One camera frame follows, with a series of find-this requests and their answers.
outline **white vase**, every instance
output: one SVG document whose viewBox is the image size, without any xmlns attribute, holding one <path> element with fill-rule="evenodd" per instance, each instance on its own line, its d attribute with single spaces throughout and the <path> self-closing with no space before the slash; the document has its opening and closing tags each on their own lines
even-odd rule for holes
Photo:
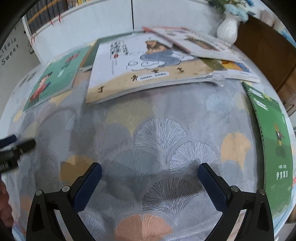
<svg viewBox="0 0 296 241">
<path fill-rule="evenodd" d="M 233 45 L 237 40 L 239 18 L 233 16 L 229 12 L 226 12 L 225 15 L 225 20 L 218 27 L 217 36 L 219 39 L 225 41 L 228 45 Z"/>
</svg>

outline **blue flower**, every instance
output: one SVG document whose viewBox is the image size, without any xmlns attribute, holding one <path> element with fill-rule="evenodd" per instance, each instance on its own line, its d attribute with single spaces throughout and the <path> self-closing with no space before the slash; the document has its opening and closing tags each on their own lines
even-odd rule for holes
<svg viewBox="0 0 296 241">
<path fill-rule="evenodd" d="M 248 3 L 248 5 L 249 5 L 250 7 L 253 7 L 253 6 L 254 6 L 254 3 L 253 3 L 252 0 L 245 0 L 245 1 Z"/>
<path fill-rule="evenodd" d="M 236 7 L 233 4 L 225 4 L 225 11 L 231 13 L 233 16 L 238 17 L 244 23 L 248 21 L 248 13 L 246 10 Z"/>
</svg>

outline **ribbed ceramic vase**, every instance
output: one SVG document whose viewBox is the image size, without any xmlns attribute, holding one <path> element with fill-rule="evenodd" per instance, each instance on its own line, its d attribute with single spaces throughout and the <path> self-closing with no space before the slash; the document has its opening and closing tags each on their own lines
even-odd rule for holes
<svg viewBox="0 0 296 241">
<path fill-rule="evenodd" d="M 217 36 L 219 39 L 225 41 L 228 45 L 233 45 L 237 40 L 239 18 L 233 16 L 229 12 L 226 12 L 225 16 L 225 20 L 218 27 Z"/>
</svg>

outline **table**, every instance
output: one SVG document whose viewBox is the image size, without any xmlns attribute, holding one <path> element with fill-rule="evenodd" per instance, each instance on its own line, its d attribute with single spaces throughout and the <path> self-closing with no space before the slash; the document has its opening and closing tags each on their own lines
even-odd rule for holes
<svg viewBox="0 0 296 241">
<path fill-rule="evenodd" d="M 295 162 L 288 115 L 268 80 L 247 64 L 262 79 L 252 85 L 280 103 Z M 259 127 L 241 81 L 155 88 L 86 106 L 90 72 L 80 72 L 71 91 L 22 113 L 44 69 L 38 66 L 32 80 L 16 87 L 0 121 L 0 137 L 16 133 L 37 141 L 20 168 L 5 176 L 20 240 L 36 190 L 71 185 L 94 161 L 103 177 L 79 215 L 96 240 L 204 240 L 221 213 L 197 179 L 203 162 L 242 191 L 263 186 Z M 275 234 L 296 203 L 295 190 L 274 219 Z M 229 240 L 242 218 L 243 212 Z"/>
</svg>

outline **screw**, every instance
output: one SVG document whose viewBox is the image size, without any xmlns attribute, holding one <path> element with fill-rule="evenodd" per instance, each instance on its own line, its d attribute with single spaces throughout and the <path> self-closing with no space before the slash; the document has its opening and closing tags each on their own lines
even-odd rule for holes
<svg viewBox="0 0 296 241">
<path fill-rule="evenodd" d="M 64 186 L 63 188 L 62 188 L 62 191 L 63 192 L 68 192 L 70 190 L 70 187 L 69 186 Z"/>
<path fill-rule="evenodd" d="M 239 188 L 237 186 L 231 186 L 231 190 L 234 192 L 237 192 L 239 190 Z"/>
<path fill-rule="evenodd" d="M 41 190 L 38 190 L 37 192 L 36 192 L 36 196 L 40 196 L 42 194 L 42 191 Z"/>
<path fill-rule="evenodd" d="M 264 191 L 263 189 L 259 189 L 259 193 L 260 193 L 261 195 L 265 195 L 265 191 Z"/>
</svg>

